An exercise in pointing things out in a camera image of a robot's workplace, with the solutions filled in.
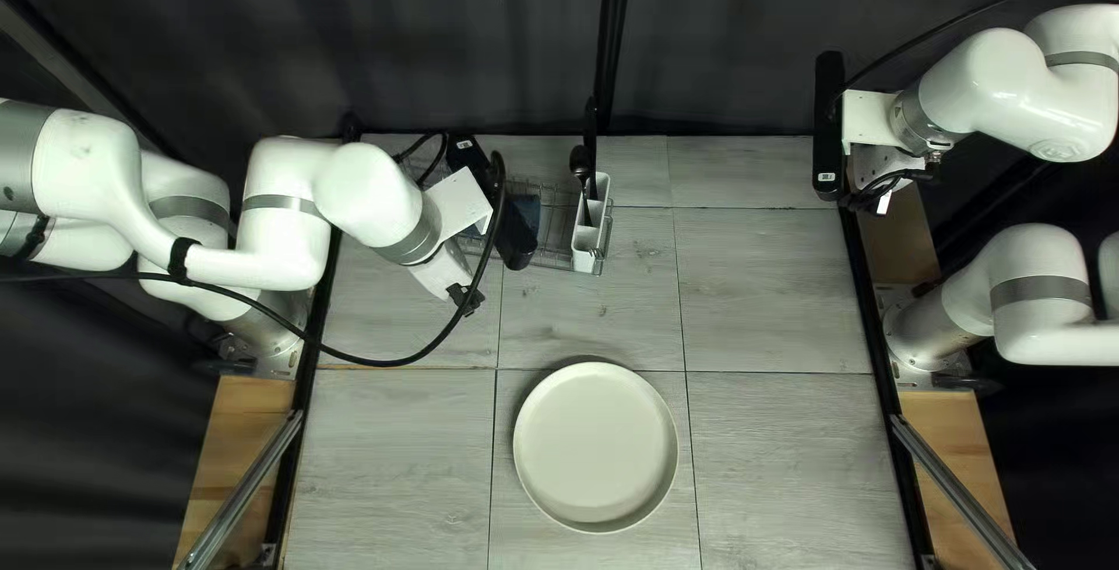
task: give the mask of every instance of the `white bracket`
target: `white bracket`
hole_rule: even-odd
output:
[[[469,168],[460,169],[427,188],[424,194],[439,208],[441,244],[470,225],[473,225],[479,234],[486,235],[490,218],[493,216],[493,207],[478,187],[478,181]]]
[[[890,127],[890,109],[897,94],[847,90],[843,93],[843,151],[850,155],[850,144],[900,147]]]

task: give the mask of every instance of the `white utensil holder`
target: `white utensil holder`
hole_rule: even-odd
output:
[[[610,175],[595,172],[594,183],[598,187],[598,199],[586,200],[585,193],[579,195],[579,206],[575,208],[575,231],[571,236],[571,268],[579,273],[599,274],[602,260],[605,259],[606,243],[610,240],[610,224],[606,214],[610,200]]]

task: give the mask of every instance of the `black spoon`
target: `black spoon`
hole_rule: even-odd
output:
[[[590,179],[594,178],[593,162],[594,159],[591,157],[591,149],[583,144],[571,149],[571,159],[568,159],[567,166],[571,168],[571,174],[579,179],[583,191],[583,217],[586,218],[586,224],[591,227],[594,226],[594,223],[591,221],[591,206],[586,203],[590,198],[586,185]]]

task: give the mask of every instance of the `round plate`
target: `round plate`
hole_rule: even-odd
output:
[[[609,363],[579,363],[544,379],[520,407],[513,458],[528,497],[575,531],[633,526],[673,486],[676,422],[660,393]]]

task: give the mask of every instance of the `tile surface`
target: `tile surface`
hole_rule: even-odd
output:
[[[668,138],[599,138],[599,169],[613,183],[610,198],[620,207],[669,207]]]
[[[812,139],[668,138],[676,207],[835,208],[812,190]]]
[[[492,371],[316,376],[289,570],[485,569]]]
[[[517,410],[546,372],[499,371],[490,508],[491,569],[699,568],[687,395],[683,373],[641,374],[673,411],[680,440],[679,469],[664,504],[640,524],[605,535],[576,533],[544,515],[525,494],[510,439]]]
[[[866,373],[831,209],[676,209],[689,371]]]
[[[684,368],[671,209],[615,208],[601,277],[506,271],[498,365],[543,368],[574,355]]]
[[[470,267],[478,259],[467,256]],[[473,315],[410,367],[493,367],[501,314],[500,260],[490,260],[479,289],[486,296]],[[342,237],[323,340],[342,352],[372,358],[398,358],[426,345],[454,314],[454,303],[424,290],[408,270],[380,258],[349,236]],[[341,364],[322,354],[319,364]]]
[[[912,568],[869,375],[688,374],[707,570]]]

